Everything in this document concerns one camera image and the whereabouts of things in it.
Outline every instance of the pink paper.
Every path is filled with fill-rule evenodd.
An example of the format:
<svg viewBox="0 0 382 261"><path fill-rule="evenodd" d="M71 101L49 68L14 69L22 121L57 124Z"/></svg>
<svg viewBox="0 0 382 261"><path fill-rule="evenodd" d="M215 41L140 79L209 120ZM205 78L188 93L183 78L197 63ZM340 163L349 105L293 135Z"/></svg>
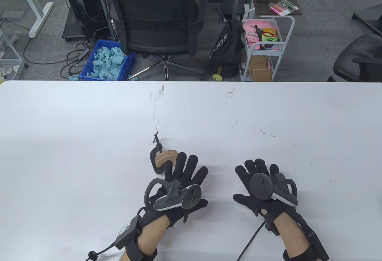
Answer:
<svg viewBox="0 0 382 261"><path fill-rule="evenodd" d="M258 21L247 21L247 22L244 22L243 23L244 31L245 32L250 32L250 33L256 33L256 29L254 27L255 25L257 25L258 28L271 28L271 29L277 30L276 26L271 24L269 21L258 20ZM259 37L257 37L257 36L250 35L250 34L246 33L245 37L247 38L247 42L248 42L248 47L249 48L251 48L252 45L254 45L255 43L259 42ZM260 49L260 45L255 46L254 49L255 50L259 50Z"/></svg>

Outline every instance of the label sticker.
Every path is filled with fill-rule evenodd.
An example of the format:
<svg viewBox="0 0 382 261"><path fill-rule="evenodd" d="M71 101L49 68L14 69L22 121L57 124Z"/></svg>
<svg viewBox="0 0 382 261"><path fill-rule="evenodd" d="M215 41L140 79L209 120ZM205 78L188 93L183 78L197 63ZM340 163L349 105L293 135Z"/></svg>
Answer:
<svg viewBox="0 0 382 261"><path fill-rule="evenodd" d="M117 237L120 236L123 232L125 232L125 231L127 230L127 228L129 228L129 226L130 226L130 222L131 222L131 221L129 221L124 227L122 227L122 228L120 229L120 231L118 232Z"/></svg>

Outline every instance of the blue plastic bin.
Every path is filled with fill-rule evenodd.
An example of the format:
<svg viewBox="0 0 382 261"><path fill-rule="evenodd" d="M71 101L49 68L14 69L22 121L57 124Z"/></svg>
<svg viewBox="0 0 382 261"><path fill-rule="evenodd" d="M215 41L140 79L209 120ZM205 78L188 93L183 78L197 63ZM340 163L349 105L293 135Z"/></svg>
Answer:
<svg viewBox="0 0 382 261"><path fill-rule="evenodd" d="M93 72L94 52L97 52L97 50L103 46L111 49L112 47L121 47L121 44L115 41L101 40L101 39L98 40L97 44L94 47L92 55L90 56L85 67L82 69L81 74L79 75L80 80L82 81L114 81L114 80L99 79L99 78L93 78L93 77L87 76L88 73ZM118 75L117 81L127 81L129 77L129 73L131 69L134 67L134 64L135 64L135 53L130 53L130 55L126 56L126 58L122 62L122 68Z"/></svg>

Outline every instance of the computer tower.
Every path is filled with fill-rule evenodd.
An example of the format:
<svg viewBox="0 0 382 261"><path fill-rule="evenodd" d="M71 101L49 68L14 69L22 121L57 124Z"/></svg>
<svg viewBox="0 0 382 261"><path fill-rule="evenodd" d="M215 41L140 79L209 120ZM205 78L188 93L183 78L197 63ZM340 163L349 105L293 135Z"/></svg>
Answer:
<svg viewBox="0 0 382 261"><path fill-rule="evenodd" d="M97 32L98 38L110 36L108 22L102 8L101 0L69 0L71 11L76 20L81 21L82 30L87 39L92 39Z"/></svg>

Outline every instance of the power adapter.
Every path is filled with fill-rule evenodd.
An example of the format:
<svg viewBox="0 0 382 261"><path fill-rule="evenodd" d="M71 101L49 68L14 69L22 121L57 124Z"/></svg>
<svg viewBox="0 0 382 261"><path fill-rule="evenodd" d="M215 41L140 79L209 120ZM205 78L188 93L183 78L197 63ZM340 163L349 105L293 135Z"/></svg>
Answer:
<svg viewBox="0 0 382 261"><path fill-rule="evenodd" d="M119 250L124 248L135 236L142 233L142 227L139 226L139 221L142 219L139 215L131 219L124 227L118 232L117 238L114 241L114 246Z"/></svg>

